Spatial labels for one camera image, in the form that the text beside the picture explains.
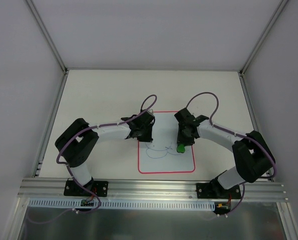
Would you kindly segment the green whiteboard eraser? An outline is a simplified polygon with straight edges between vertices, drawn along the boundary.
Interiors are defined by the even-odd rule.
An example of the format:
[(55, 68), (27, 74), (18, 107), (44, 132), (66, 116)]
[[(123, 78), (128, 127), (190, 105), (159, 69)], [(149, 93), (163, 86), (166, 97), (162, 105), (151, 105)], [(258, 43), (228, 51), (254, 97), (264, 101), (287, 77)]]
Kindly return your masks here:
[(180, 153), (180, 154), (185, 153), (185, 151), (186, 151), (186, 149), (185, 149), (185, 145), (183, 145), (183, 144), (178, 144), (178, 145), (177, 145), (177, 149), (176, 149), (176, 151), (177, 151), (178, 153)]

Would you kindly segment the pink framed whiteboard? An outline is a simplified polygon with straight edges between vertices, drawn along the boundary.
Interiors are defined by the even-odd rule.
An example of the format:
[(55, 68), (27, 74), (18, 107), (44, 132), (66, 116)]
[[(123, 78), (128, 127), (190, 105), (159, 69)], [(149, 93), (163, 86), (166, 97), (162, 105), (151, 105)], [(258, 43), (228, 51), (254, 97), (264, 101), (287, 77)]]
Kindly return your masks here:
[(156, 111), (152, 142), (138, 142), (138, 171), (141, 174), (188, 174), (196, 169), (193, 147), (177, 152), (176, 111)]

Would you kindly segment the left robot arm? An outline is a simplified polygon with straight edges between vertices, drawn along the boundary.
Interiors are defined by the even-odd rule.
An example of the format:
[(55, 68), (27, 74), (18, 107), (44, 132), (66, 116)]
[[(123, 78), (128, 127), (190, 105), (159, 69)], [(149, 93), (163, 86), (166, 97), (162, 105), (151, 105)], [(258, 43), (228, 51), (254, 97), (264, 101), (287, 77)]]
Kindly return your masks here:
[(59, 156), (65, 160), (62, 164), (67, 166), (76, 184), (76, 191), (86, 196), (93, 189), (94, 180), (86, 160), (96, 143), (127, 139), (150, 143), (153, 141), (154, 124), (155, 116), (149, 111), (123, 117), (120, 122), (103, 123), (93, 127), (83, 118), (76, 119), (55, 141)]

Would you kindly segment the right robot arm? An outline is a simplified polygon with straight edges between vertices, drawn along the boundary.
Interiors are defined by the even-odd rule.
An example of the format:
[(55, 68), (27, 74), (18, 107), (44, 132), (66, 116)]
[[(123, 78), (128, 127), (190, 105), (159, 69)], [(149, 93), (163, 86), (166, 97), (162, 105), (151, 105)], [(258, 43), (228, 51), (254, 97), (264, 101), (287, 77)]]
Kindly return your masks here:
[(224, 199), (243, 183), (253, 183), (275, 165), (275, 160), (262, 135), (253, 130), (241, 134), (212, 123), (211, 119), (195, 117), (187, 108), (175, 115), (178, 122), (177, 152), (184, 153), (196, 139), (212, 141), (233, 153), (235, 166), (216, 176), (204, 187), (197, 188), (198, 198)]

